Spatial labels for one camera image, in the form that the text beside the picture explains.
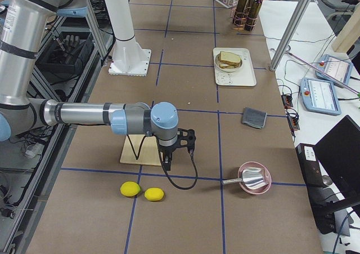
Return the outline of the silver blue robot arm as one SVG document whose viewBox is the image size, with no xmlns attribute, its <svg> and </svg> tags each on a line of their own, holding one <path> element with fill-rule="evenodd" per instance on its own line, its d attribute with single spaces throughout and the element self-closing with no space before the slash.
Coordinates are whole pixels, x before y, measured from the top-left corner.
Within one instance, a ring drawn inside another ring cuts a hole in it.
<svg viewBox="0 0 360 254">
<path fill-rule="evenodd" d="M 82 104 L 26 96 L 47 20 L 86 14 L 87 0 L 9 0 L 1 34 L 1 140 L 39 126 L 108 125 L 118 135 L 155 136 L 169 168 L 180 146 L 178 115 L 171 103 Z"/>
</svg>

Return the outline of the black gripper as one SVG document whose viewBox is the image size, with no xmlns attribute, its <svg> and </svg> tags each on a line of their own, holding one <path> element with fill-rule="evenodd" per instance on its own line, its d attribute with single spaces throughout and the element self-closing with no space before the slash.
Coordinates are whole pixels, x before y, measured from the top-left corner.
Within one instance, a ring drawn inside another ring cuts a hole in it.
<svg viewBox="0 0 360 254">
<path fill-rule="evenodd" d="M 162 162 L 164 162 L 165 170 L 170 171 L 172 155 L 173 155 L 173 152 L 177 149 L 177 146 L 176 145 L 171 145 L 171 146 L 159 145 L 158 148 L 159 148 L 159 153 L 160 153 L 160 159 Z"/>
</svg>

